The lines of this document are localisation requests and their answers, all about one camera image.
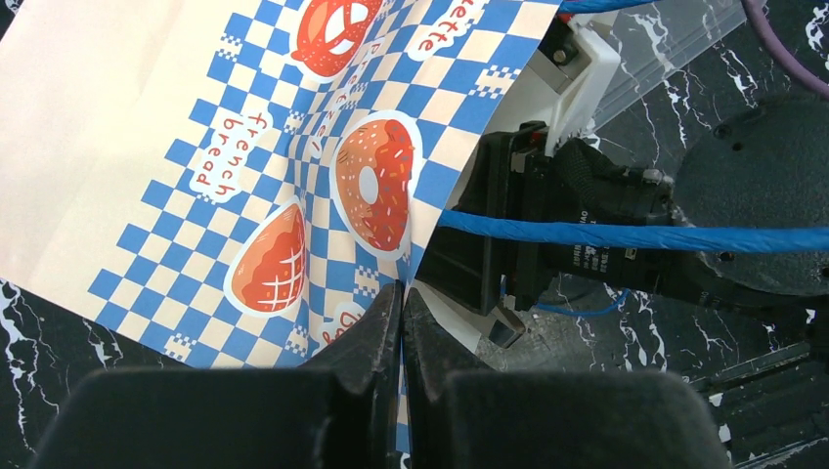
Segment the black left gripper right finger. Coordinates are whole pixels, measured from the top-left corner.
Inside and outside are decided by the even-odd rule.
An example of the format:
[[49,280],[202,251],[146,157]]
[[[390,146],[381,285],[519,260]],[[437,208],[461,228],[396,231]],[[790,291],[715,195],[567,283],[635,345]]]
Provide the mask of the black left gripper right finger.
[[661,372],[497,371],[411,290],[403,311],[415,468],[727,468],[704,400]]

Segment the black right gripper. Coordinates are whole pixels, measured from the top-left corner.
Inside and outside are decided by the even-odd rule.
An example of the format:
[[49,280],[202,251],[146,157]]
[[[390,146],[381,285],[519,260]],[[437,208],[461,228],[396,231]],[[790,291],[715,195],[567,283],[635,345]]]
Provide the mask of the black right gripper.
[[417,273],[487,316],[561,312],[562,274],[771,320],[828,307],[828,104],[782,95],[727,118],[671,177],[547,128],[484,136]]

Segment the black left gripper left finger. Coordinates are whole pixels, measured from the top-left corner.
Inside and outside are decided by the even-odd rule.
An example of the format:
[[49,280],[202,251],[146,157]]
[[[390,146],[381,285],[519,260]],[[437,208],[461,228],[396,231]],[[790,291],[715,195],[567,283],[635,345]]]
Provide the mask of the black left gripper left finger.
[[383,286],[296,367],[119,368],[87,376],[34,468],[398,468],[404,288]]

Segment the clear plastic tray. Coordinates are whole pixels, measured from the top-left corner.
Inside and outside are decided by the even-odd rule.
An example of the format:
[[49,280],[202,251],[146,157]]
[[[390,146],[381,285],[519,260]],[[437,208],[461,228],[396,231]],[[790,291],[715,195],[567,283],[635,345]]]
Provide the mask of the clear plastic tray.
[[594,114],[599,129],[745,22],[738,1],[657,1],[623,9],[600,36],[620,65]]

